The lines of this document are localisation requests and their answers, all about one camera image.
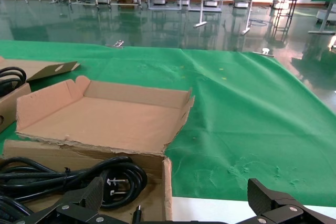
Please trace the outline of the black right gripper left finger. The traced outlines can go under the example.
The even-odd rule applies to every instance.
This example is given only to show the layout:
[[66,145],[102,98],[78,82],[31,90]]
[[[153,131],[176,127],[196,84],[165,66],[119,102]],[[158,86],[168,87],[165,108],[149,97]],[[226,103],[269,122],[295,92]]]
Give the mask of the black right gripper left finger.
[[103,200],[103,179],[94,178],[83,188],[66,192],[56,203],[16,223],[124,223],[99,213]]

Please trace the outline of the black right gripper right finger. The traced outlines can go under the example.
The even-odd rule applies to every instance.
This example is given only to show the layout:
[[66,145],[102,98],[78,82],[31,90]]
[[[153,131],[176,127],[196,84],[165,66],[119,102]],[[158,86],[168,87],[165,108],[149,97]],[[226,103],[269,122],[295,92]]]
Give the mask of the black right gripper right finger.
[[247,198],[256,215],[244,223],[335,223],[335,219],[308,209],[288,193],[268,189],[255,178],[248,180]]

